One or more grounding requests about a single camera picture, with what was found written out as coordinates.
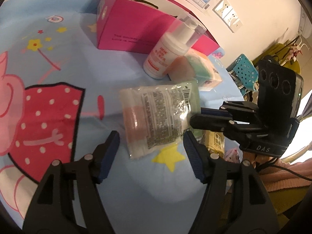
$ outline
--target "white polka dot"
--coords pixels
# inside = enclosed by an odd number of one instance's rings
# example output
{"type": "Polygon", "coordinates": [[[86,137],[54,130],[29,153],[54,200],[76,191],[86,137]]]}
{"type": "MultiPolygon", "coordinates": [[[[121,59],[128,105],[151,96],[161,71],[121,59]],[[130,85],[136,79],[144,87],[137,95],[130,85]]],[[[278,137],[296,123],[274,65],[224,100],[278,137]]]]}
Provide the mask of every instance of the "white polka dot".
{"type": "Polygon", "coordinates": [[[45,147],[40,147],[40,152],[43,154],[43,153],[45,153],[46,152],[46,148],[45,147]]]}

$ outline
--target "transparent plastic bag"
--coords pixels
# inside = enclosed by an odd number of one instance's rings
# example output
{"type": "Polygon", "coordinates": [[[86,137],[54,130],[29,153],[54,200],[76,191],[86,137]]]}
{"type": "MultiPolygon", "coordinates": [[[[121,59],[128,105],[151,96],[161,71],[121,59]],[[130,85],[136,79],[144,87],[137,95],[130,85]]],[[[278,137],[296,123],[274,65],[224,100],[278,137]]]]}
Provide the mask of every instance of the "transparent plastic bag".
{"type": "Polygon", "coordinates": [[[239,156],[238,148],[229,149],[224,154],[224,160],[232,163],[240,163],[241,157],[239,156]]]}
{"type": "Polygon", "coordinates": [[[200,113],[195,81],[125,89],[120,97],[131,159],[179,143],[191,115],[200,113]]]}

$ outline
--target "plastic packaged item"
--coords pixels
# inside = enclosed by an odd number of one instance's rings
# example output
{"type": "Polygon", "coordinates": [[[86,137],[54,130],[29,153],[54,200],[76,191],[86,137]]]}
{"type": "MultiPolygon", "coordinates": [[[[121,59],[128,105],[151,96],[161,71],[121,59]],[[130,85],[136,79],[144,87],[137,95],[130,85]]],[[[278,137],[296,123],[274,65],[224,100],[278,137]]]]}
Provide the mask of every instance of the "plastic packaged item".
{"type": "Polygon", "coordinates": [[[190,14],[179,16],[163,34],[143,64],[152,78],[162,79],[173,61],[183,57],[205,33],[205,26],[190,14]]]}
{"type": "Polygon", "coordinates": [[[216,153],[221,158],[224,157],[224,135],[221,132],[207,130],[204,135],[204,144],[210,153],[216,153]]]}
{"type": "Polygon", "coordinates": [[[229,149],[224,154],[224,160],[232,163],[240,163],[241,157],[239,156],[238,148],[229,149]]]}
{"type": "Polygon", "coordinates": [[[208,57],[192,48],[185,56],[174,60],[168,75],[176,83],[195,78],[200,91],[210,91],[222,82],[219,72],[208,57]]]}
{"type": "Polygon", "coordinates": [[[121,90],[126,138],[131,159],[179,143],[200,113],[196,81],[121,90]]]}

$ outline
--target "pink cartoon pig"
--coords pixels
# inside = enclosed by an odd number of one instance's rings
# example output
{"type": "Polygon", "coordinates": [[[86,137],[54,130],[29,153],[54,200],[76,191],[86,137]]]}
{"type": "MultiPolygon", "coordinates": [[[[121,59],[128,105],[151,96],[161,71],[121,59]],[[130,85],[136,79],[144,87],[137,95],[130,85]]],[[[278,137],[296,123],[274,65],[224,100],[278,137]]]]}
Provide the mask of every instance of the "pink cartoon pig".
{"type": "Polygon", "coordinates": [[[16,129],[23,117],[25,88],[16,75],[5,74],[7,52],[0,55],[0,156],[15,142],[16,129]]]}
{"type": "Polygon", "coordinates": [[[7,61],[5,52],[0,55],[0,156],[8,154],[13,164],[0,169],[0,194],[24,218],[50,163],[73,157],[85,90],[63,82],[25,88],[18,76],[6,74],[7,61]]]}

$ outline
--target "yellow flower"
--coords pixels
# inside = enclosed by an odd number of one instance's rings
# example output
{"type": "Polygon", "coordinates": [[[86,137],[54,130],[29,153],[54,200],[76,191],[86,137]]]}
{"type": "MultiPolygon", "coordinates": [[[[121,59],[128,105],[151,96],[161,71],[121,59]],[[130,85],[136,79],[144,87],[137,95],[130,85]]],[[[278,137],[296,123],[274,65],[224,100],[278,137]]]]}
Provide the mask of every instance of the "yellow flower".
{"type": "Polygon", "coordinates": [[[32,51],[37,51],[39,48],[42,48],[43,45],[40,42],[40,39],[36,39],[36,40],[29,40],[28,41],[28,46],[27,49],[30,49],[32,51]]]}
{"type": "Polygon", "coordinates": [[[60,27],[59,29],[57,29],[57,32],[62,33],[62,32],[66,32],[67,28],[66,27],[60,27]]]}
{"type": "Polygon", "coordinates": [[[96,32],[96,23],[93,25],[88,26],[91,32],[96,32]]]}

